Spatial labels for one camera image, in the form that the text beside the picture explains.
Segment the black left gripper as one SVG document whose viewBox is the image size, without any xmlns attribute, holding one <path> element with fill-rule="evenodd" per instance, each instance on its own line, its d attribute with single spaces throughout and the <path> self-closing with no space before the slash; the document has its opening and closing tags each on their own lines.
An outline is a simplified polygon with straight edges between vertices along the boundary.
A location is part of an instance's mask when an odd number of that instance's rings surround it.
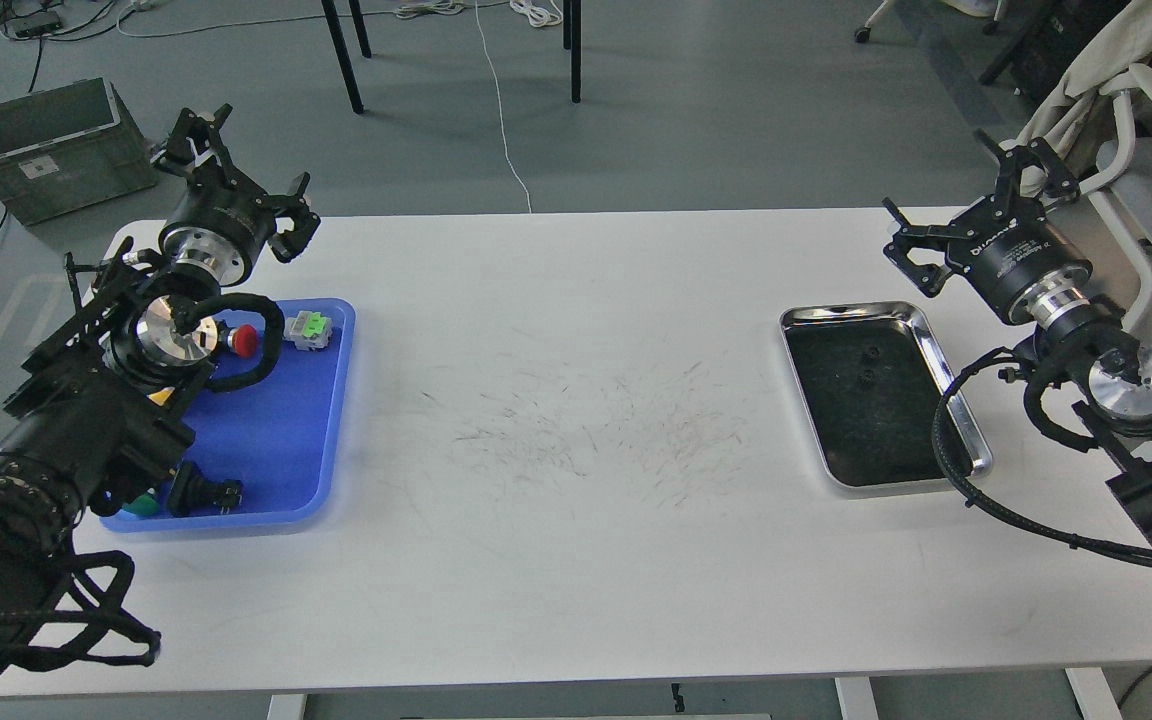
<svg viewBox="0 0 1152 720">
<path fill-rule="evenodd" d="M 252 194 L 237 191 L 238 169 L 220 136 L 232 109 L 228 103 L 211 114 L 180 109 L 168 136 L 154 145 L 154 169 L 185 182 L 159 250 L 174 263 L 207 270 L 223 288 L 247 281 L 266 245 L 279 263 L 297 259 L 321 223 L 306 200 L 308 172 L 287 192 L 262 195 L 262 209 Z M 278 219 L 291 227 L 276 232 Z"/>
</svg>

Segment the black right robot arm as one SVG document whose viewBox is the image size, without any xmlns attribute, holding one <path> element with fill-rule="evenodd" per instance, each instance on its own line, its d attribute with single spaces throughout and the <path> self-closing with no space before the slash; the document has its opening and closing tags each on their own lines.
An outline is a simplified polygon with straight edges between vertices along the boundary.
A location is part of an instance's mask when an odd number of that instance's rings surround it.
<svg viewBox="0 0 1152 720">
<path fill-rule="evenodd" d="M 943 391 L 931 423 L 935 460 L 967 506 L 1074 550 L 1152 568 L 1152 461 L 1126 447 L 1128 439 L 1152 439 L 1152 344 L 1126 329 L 1124 314 L 1111 302 L 1085 295 L 1091 262 L 1049 223 L 1046 205 L 1078 200 L 1082 191 L 1064 160 L 1043 138 L 1005 149 L 982 129 L 975 137 L 995 156 L 993 191 L 946 225 L 911 223 L 895 202 L 882 200 L 896 223 L 884 255 L 923 295 L 935 296 L 960 275 L 1001 323 L 1034 323 L 1036 331 L 1018 346 L 973 361 Z M 948 457 L 948 402 L 988 366 L 998 366 L 1006 382 L 1025 382 L 1024 411 L 1044 437 L 1111 455 L 1120 473 L 1108 488 L 1149 547 L 1043 525 L 973 486 Z"/>
</svg>

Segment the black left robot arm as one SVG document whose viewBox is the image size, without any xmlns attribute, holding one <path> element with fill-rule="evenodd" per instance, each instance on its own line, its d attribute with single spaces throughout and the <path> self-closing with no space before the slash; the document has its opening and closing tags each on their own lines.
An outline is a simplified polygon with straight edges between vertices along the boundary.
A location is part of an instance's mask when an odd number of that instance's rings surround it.
<svg viewBox="0 0 1152 720">
<path fill-rule="evenodd" d="M 132 559 L 77 553 L 74 529 L 161 486 L 174 509 L 241 497 L 185 461 L 195 432 L 184 415 L 200 392 L 273 373 L 285 314 L 238 283 L 262 249 L 296 259 L 320 217 L 308 174 L 271 194 L 238 169 L 220 136 L 229 114 L 180 111 L 151 158 L 185 182 L 159 245 L 134 251 L 126 240 L 91 266 L 91 300 L 26 357 L 26 382 L 5 402 L 17 425 L 0 442 L 0 675 L 154 664 L 160 634 L 123 606 Z"/>
</svg>

